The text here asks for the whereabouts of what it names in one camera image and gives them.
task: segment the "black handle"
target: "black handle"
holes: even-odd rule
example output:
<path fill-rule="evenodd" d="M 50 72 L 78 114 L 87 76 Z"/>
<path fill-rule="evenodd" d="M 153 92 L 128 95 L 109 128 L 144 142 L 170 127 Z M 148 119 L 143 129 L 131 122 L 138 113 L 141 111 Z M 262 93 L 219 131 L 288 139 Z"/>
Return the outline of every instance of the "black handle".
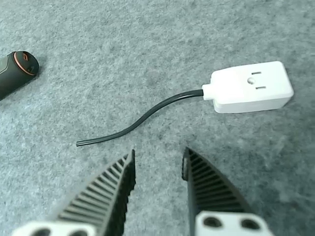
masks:
<path fill-rule="evenodd" d="M 0 100 L 30 82 L 38 73 L 36 58 L 28 52 L 12 52 L 0 59 Z"/>

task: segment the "black cylindrical object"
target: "black cylindrical object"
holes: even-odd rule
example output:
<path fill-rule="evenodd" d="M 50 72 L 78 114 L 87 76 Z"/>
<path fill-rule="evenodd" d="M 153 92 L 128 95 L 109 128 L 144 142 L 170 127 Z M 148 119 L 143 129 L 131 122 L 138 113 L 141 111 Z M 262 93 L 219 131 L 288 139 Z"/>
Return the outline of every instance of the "black cylindrical object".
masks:
<path fill-rule="evenodd" d="M 28 52 L 13 52 L 0 59 L 0 100 L 27 84 L 38 73 L 36 58 Z"/>

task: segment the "white extension cord outlet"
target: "white extension cord outlet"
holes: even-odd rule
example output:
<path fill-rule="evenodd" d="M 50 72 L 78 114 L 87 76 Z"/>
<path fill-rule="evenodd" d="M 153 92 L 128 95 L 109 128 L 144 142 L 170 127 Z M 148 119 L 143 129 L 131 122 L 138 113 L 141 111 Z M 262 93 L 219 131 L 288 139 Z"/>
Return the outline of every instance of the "white extension cord outlet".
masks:
<path fill-rule="evenodd" d="M 203 99 L 213 100 L 218 113 L 244 113 L 278 109 L 293 96 L 293 88 L 280 61 L 217 70 L 202 86 Z"/>

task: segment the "black power cord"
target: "black power cord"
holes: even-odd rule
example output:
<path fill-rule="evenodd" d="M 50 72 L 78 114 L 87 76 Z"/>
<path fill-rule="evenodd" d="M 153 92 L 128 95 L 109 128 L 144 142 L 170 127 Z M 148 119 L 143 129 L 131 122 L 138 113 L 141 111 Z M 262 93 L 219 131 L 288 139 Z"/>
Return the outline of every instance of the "black power cord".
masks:
<path fill-rule="evenodd" d="M 154 107 L 152 107 L 150 110 L 148 110 L 140 119 L 138 119 L 134 124 L 132 124 L 131 126 L 129 126 L 128 128 L 115 133 L 115 134 L 111 134 L 105 137 L 101 137 L 101 138 L 96 138 L 96 139 L 88 139 L 88 140 L 82 140 L 82 141 L 78 141 L 76 143 L 77 147 L 78 146 L 84 146 L 84 145 L 90 145 L 90 144 L 97 144 L 97 143 L 101 143 L 101 142 L 106 142 L 112 139 L 116 139 L 119 138 L 129 132 L 131 132 L 132 130 L 134 130 L 135 128 L 137 128 L 139 125 L 141 125 L 147 118 L 149 118 L 152 114 L 154 114 L 155 112 L 157 112 L 159 109 L 182 99 L 185 98 L 190 98 L 190 97 L 199 97 L 199 96 L 203 96 L 203 90 L 202 89 L 198 89 L 198 90 L 192 90 L 192 91 L 187 91 L 187 92 L 182 92 L 179 93 L 177 95 L 174 95 L 160 103 L 158 103 L 157 105 L 155 105 Z"/>

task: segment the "mounting hole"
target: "mounting hole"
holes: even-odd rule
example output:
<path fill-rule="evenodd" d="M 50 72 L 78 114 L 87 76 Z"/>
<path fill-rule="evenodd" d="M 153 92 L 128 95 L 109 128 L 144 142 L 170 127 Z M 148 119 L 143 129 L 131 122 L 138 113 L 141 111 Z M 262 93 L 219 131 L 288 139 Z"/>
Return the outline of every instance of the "mounting hole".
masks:
<path fill-rule="evenodd" d="M 70 236 L 88 236 L 88 233 L 83 230 L 80 230 L 73 232 L 72 234 L 70 234 Z"/>
<path fill-rule="evenodd" d="M 250 219 L 242 220 L 242 227 L 247 228 L 247 229 L 251 229 L 251 230 L 259 230 L 260 229 L 259 224 L 257 224 L 255 221 L 250 220 Z"/>
<path fill-rule="evenodd" d="M 252 77 L 247 79 L 247 83 L 249 83 L 250 85 L 253 85 L 255 82 L 256 82 L 255 79 Z"/>
<path fill-rule="evenodd" d="M 218 228 L 222 226 L 222 223 L 220 220 L 218 220 L 215 217 L 207 217 L 203 220 L 203 224 L 209 227 Z"/>
<path fill-rule="evenodd" d="M 50 235 L 50 230 L 45 228 L 45 229 L 37 230 L 31 236 L 48 236 L 48 235 Z"/>

